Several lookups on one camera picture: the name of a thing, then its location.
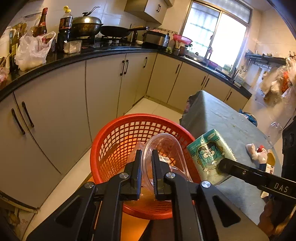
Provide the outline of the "green tissue pack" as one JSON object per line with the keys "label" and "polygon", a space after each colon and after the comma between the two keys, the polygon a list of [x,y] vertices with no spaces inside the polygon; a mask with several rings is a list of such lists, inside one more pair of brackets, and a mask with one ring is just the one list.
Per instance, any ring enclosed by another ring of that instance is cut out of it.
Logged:
{"label": "green tissue pack", "polygon": [[187,150],[202,181],[219,185],[230,178],[229,174],[218,170],[218,164],[224,158],[236,161],[236,157],[217,130],[204,133],[189,144]]}

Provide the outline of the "clear plastic container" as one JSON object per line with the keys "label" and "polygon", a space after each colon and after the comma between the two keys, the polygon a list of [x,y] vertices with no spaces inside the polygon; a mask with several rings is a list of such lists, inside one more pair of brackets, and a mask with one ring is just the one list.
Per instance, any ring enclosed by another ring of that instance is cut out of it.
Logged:
{"label": "clear plastic container", "polygon": [[151,205],[156,202],[152,177],[152,151],[157,150],[159,160],[167,163],[171,172],[192,181],[189,174],[183,150],[178,140],[171,134],[160,133],[151,137],[146,143],[137,142],[132,152],[128,155],[127,163],[135,160],[137,150],[142,150],[141,172],[142,186],[139,202]]}

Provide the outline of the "kitchen window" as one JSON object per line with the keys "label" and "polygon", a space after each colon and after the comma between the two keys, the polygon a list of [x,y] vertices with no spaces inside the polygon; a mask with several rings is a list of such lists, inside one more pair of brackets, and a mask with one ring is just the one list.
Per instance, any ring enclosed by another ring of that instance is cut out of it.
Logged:
{"label": "kitchen window", "polygon": [[180,33],[190,52],[217,64],[228,75],[238,68],[249,34],[252,9],[243,1],[191,1]]}

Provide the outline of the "black kitchen countertop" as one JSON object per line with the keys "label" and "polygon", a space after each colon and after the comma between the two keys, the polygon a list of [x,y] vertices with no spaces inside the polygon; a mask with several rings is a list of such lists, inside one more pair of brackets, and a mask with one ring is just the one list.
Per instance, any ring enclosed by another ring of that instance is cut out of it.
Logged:
{"label": "black kitchen countertop", "polygon": [[96,49],[86,49],[80,53],[70,54],[70,55],[62,55],[58,56],[57,54],[53,54],[49,56],[45,64],[39,65],[35,68],[19,71],[17,73],[11,73],[8,76],[7,84],[4,87],[1,87],[1,100],[4,100],[7,96],[9,96],[13,91],[17,90],[24,84],[30,82],[31,80],[44,75],[50,71],[56,70],[58,68],[74,64],[80,61],[89,60],[93,58],[99,58],[104,56],[112,56],[119,54],[127,54],[127,53],[159,53],[170,58],[177,59],[179,61],[190,64],[198,69],[203,70],[204,72],[218,78],[225,84],[234,88],[237,92],[242,94],[247,99],[250,99],[252,96],[251,92],[248,91],[244,86],[240,88],[236,87],[231,81],[229,77],[225,77],[222,74],[215,73],[214,70],[205,67],[195,61],[191,61],[184,57],[175,56],[173,54],[168,54],[163,51],[158,51],[156,49],[147,49],[141,47],[111,47],[111,48],[96,48]]}

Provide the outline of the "small white red toy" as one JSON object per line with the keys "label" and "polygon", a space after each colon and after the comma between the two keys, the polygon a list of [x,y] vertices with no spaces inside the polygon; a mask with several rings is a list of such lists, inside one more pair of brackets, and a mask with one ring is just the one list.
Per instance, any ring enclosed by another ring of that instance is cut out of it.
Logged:
{"label": "small white red toy", "polygon": [[253,143],[246,145],[248,155],[253,161],[259,162],[259,164],[266,164],[268,159],[268,152],[266,149],[256,149]]}

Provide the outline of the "blue plastic bag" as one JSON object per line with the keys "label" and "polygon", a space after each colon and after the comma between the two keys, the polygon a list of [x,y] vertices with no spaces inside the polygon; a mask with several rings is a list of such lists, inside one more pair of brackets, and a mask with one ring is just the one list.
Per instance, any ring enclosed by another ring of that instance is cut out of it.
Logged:
{"label": "blue plastic bag", "polygon": [[239,113],[242,114],[247,120],[249,120],[253,125],[258,126],[258,122],[254,115],[248,112],[244,112],[242,109],[239,110]]}

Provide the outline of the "red plastic mesh basket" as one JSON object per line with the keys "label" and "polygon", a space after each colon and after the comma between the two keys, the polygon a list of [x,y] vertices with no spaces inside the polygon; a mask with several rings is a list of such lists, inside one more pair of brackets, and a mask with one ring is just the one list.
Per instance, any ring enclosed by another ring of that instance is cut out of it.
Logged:
{"label": "red plastic mesh basket", "polygon": [[[195,138],[174,121],[146,113],[128,114],[116,118],[106,124],[96,135],[90,154],[91,173],[95,183],[107,182],[120,173],[137,142],[146,143],[159,133],[169,133],[178,140],[191,179],[195,183],[200,183],[201,178],[186,148]],[[150,220],[172,218],[171,203],[168,201],[153,200],[149,204],[126,201],[123,204],[123,212]]]}

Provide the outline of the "hanging plastic bags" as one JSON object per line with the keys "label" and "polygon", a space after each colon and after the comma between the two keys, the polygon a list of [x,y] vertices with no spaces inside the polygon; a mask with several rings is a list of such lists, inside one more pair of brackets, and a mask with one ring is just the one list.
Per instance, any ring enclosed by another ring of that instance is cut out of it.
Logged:
{"label": "hanging plastic bags", "polygon": [[265,73],[259,85],[263,101],[269,106],[278,103],[295,105],[295,56],[288,57],[286,64]]}

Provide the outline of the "beige base cabinets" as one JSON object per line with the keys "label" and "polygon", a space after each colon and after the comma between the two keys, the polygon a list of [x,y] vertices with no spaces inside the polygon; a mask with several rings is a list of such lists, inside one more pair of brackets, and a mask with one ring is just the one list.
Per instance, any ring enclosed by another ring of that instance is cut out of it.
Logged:
{"label": "beige base cabinets", "polygon": [[198,90],[234,109],[251,96],[199,64],[155,52],[28,72],[1,91],[1,194],[40,207],[109,121],[145,95],[184,109]]}

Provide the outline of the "red plastic basin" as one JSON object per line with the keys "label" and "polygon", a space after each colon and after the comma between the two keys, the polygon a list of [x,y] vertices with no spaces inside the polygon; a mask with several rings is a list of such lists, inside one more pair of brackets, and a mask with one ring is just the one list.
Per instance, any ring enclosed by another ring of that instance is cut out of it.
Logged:
{"label": "red plastic basin", "polygon": [[185,45],[190,45],[192,43],[191,39],[178,34],[173,34],[173,39],[175,42],[183,43]]}

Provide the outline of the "silver rice cooker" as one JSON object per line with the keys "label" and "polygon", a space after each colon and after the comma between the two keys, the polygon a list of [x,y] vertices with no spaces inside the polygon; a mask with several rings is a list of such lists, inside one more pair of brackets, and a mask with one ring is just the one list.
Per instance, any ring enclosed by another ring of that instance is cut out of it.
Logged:
{"label": "silver rice cooker", "polygon": [[155,31],[147,31],[143,34],[143,44],[144,48],[149,49],[158,49],[158,50],[165,50],[170,41],[169,34],[162,34],[160,32]]}

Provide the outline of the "gas stove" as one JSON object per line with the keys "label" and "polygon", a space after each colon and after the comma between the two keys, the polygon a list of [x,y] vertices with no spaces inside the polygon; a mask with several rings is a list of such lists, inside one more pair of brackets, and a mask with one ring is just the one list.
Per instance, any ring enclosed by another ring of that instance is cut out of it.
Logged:
{"label": "gas stove", "polygon": [[82,39],[81,49],[110,49],[110,48],[125,48],[125,47],[140,47],[143,45],[143,41],[132,41],[128,37],[116,38],[116,37],[107,37],[102,36],[101,38],[97,37],[88,37]]}

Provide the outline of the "white plastic bag on counter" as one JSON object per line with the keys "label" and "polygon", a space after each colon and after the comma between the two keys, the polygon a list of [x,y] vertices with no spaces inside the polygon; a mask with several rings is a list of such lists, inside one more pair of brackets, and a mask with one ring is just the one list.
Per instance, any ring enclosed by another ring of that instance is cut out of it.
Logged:
{"label": "white plastic bag on counter", "polygon": [[56,33],[34,37],[32,31],[28,31],[20,38],[20,45],[16,50],[15,62],[20,71],[29,70],[46,63],[46,57]]}

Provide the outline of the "black frying pan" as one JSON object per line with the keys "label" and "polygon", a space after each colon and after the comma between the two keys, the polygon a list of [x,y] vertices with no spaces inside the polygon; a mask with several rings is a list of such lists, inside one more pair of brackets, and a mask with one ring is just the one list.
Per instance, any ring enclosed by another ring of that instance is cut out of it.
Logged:
{"label": "black frying pan", "polygon": [[107,37],[113,37],[113,38],[124,38],[127,37],[131,32],[134,31],[147,31],[150,27],[137,27],[137,28],[124,28],[124,27],[118,27],[118,26],[102,26],[100,33]]}

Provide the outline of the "steel wok with lid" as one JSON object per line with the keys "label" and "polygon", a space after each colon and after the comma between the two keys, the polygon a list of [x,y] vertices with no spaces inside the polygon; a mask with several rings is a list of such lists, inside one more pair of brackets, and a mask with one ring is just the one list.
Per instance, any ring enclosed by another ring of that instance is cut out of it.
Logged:
{"label": "steel wok with lid", "polygon": [[83,16],[74,17],[72,21],[72,26],[70,28],[70,37],[72,39],[81,38],[81,37],[94,37],[97,35],[103,23],[100,18],[91,16],[95,9],[99,6],[95,6],[89,12],[83,12]]}

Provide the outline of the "cola bottle yellow cap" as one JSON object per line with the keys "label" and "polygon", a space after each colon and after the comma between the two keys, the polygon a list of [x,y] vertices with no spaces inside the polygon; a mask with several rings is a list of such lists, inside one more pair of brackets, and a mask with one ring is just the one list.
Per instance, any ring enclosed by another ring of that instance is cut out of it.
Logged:
{"label": "cola bottle yellow cap", "polygon": [[72,26],[73,16],[71,15],[71,10],[69,6],[64,6],[63,10],[65,11],[62,18],[60,18],[59,24],[59,33],[57,36],[57,52],[64,52],[64,45],[70,39],[70,29]]}

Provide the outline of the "dark sauce bottle red label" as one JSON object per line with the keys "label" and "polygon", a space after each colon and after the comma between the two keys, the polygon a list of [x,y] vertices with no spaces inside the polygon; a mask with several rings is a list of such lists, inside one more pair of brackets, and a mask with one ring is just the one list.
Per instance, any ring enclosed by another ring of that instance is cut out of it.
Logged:
{"label": "dark sauce bottle red label", "polygon": [[47,33],[47,27],[46,27],[46,15],[47,15],[47,12],[48,12],[48,8],[43,8],[39,24],[37,25],[37,27],[33,31],[33,36],[34,37],[42,36],[42,42],[43,43],[47,42],[46,37],[44,37],[44,35]]}

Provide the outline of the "black wall shelf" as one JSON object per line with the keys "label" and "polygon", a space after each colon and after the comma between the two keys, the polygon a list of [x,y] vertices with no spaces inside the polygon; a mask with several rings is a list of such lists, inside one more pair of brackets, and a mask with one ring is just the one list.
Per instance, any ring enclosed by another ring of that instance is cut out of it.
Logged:
{"label": "black wall shelf", "polygon": [[277,65],[285,65],[286,64],[286,59],[285,58],[280,58],[280,57],[271,57],[265,54],[259,55],[259,54],[250,54],[250,53],[245,53],[245,58],[249,58],[254,62],[260,62],[264,64],[277,64]]}

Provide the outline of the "beige upper wall cabinet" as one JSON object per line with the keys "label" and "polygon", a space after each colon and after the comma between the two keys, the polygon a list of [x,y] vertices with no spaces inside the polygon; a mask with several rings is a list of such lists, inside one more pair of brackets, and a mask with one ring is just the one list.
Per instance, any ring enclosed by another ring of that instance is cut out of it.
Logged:
{"label": "beige upper wall cabinet", "polygon": [[128,0],[125,12],[151,23],[162,24],[168,5],[163,0]]}

